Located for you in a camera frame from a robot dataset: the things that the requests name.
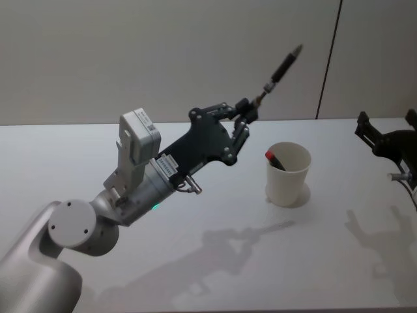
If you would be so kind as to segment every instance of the white paper cup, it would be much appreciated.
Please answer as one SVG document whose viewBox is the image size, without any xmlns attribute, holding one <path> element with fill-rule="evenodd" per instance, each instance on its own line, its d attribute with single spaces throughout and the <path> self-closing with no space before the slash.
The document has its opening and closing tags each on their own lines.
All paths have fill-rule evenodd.
<svg viewBox="0 0 417 313">
<path fill-rule="evenodd" d="M 266 196 L 275 205 L 293 204 L 304 184 L 311 164 L 308 150 L 293 142 L 279 142 L 269 148 L 282 163 L 285 171 L 266 162 Z"/>
</svg>

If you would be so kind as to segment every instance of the white table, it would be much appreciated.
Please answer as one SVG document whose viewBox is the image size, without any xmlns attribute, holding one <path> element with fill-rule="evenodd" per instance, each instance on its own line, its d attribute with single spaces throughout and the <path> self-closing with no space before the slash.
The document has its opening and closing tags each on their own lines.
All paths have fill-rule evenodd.
<svg viewBox="0 0 417 313">
<path fill-rule="evenodd" d="M 402 119 L 373 123 L 382 132 L 407 127 Z M 162 147 L 188 129 L 157 126 Z M 84 279 L 75 312 L 417 305 L 417 213 L 386 178 L 397 171 L 394 163 L 373 156 L 355 128 L 352 119 L 254 123 L 235 166 L 213 162 L 195 175 L 201 195 L 172 195 L 122 228 L 105 256 L 62 253 Z M 90 200 L 101 191 L 117 163 L 117 131 L 0 127 L 1 255 L 42 204 Z M 280 141 L 312 155 L 311 197 L 301 207 L 265 199 L 264 152 Z M 348 214 L 358 221 L 353 233 Z"/>
</svg>

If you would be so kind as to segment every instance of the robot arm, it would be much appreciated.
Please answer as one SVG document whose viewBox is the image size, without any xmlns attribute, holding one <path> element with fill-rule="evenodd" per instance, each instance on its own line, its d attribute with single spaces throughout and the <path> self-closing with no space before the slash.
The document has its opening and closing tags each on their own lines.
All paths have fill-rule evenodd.
<svg viewBox="0 0 417 313">
<path fill-rule="evenodd" d="M 219 160 L 231 166 L 249 137 L 263 97 L 295 61 L 290 53 L 251 102 L 218 104 L 189 112 L 189 131 L 159 152 L 161 136 L 143 109 L 120 118 L 117 168 L 93 201 L 53 202 L 25 228 L 0 261 L 0 312 L 71 312 L 81 294 L 81 276 L 57 260 L 63 248 L 101 256 L 117 243 L 119 226 L 129 226 L 175 191 L 201 193 L 192 175 Z M 235 120 L 230 137 L 220 121 Z"/>
</svg>

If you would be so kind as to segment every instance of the black clamp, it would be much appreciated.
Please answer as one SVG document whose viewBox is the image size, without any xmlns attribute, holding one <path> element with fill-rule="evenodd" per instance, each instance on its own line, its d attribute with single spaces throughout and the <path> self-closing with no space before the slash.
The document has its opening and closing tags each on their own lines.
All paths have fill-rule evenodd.
<svg viewBox="0 0 417 313">
<path fill-rule="evenodd" d="M 175 188 L 182 186 L 187 176 L 211 161 L 220 161 L 231 166 L 249 137 L 248 123 L 257 119 L 257 108 L 244 98 L 234 108 L 226 103 L 208 108 L 194 108 L 188 113 L 191 121 L 189 131 L 158 155 L 170 155 L 178 164 L 177 173 L 169 180 Z M 232 137 L 220 123 L 222 119 L 235 121 Z"/>
<path fill-rule="evenodd" d="M 402 174 L 396 175 L 393 180 L 406 181 L 413 190 L 417 186 L 417 113 L 409 110 L 405 120 L 414 130 L 381 134 L 371 125 L 367 114 L 361 112 L 355 134 L 372 148 L 374 155 L 393 161 Z"/>
</svg>

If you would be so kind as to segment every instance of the gray wall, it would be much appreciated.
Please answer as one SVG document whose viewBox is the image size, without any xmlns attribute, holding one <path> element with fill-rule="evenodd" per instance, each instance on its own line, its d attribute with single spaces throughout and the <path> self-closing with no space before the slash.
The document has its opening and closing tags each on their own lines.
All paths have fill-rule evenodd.
<svg viewBox="0 0 417 313">
<path fill-rule="evenodd" d="M 0 0 L 0 125 L 186 121 L 256 95 L 261 119 L 316 117 L 339 0 Z M 319 118 L 417 103 L 417 1 L 343 0 Z"/>
<path fill-rule="evenodd" d="M 338 0 L 0 0 L 0 124 L 154 121 L 253 97 L 301 42 L 261 112 L 315 117 Z"/>
<path fill-rule="evenodd" d="M 343 0 L 320 118 L 417 108 L 417 1 Z"/>
</svg>

